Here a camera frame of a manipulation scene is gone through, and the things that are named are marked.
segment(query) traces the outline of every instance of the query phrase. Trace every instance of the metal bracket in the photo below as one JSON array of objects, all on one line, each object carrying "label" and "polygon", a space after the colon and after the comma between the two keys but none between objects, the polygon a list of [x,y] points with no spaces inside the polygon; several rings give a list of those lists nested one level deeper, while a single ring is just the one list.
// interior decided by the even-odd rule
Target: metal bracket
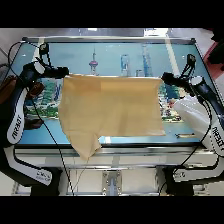
[{"label": "metal bracket", "polygon": [[119,196],[122,192],[122,175],[120,170],[104,171],[102,176],[102,194]]}]

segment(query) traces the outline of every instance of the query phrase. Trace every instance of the brand logo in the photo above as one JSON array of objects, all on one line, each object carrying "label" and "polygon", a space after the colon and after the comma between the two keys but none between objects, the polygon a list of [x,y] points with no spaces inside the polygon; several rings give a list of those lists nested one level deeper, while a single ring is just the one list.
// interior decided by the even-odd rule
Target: brand logo
[{"label": "brand logo", "polygon": [[217,127],[212,128],[212,134],[217,145],[221,148],[221,150],[224,150],[224,141],[222,140]]},{"label": "brand logo", "polygon": [[21,122],[22,122],[21,120],[22,120],[22,118],[18,115],[17,120],[16,120],[16,126],[14,128],[13,133],[12,133],[12,137],[14,139],[16,139],[16,137],[18,135],[18,131],[19,131],[19,128],[20,128],[20,125],[21,125]]}]

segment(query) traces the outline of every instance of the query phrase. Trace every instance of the tan fabric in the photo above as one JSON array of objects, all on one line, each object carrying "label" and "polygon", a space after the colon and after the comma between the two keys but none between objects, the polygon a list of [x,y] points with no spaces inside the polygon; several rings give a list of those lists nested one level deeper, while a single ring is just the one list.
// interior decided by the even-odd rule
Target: tan fabric
[{"label": "tan fabric", "polygon": [[71,75],[64,79],[59,119],[83,159],[100,148],[100,136],[165,135],[159,78]]}]

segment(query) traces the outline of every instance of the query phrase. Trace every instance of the white plastic bag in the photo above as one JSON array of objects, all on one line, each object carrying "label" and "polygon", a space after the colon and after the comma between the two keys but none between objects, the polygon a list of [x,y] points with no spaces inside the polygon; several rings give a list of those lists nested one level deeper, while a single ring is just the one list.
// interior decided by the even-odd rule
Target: white plastic bag
[{"label": "white plastic bag", "polygon": [[[204,137],[209,127],[209,116],[204,106],[202,106],[196,97],[187,95],[181,100],[177,100],[173,105],[174,110],[178,112],[181,118],[189,127],[194,130],[194,134],[200,140]],[[202,142],[203,145],[212,150],[210,140],[211,132],[209,131],[206,138]]]}]

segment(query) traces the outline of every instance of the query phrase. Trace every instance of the red object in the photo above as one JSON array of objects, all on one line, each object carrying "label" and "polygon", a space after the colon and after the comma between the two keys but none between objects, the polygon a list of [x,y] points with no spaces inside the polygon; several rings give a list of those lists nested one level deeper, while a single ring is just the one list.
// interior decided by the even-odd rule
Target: red object
[{"label": "red object", "polygon": [[213,51],[213,49],[217,46],[217,42],[215,42],[206,52],[203,61],[212,76],[213,79],[217,79],[220,75],[224,74],[224,72],[221,70],[221,67],[223,64],[211,64],[208,60],[209,54]]}]

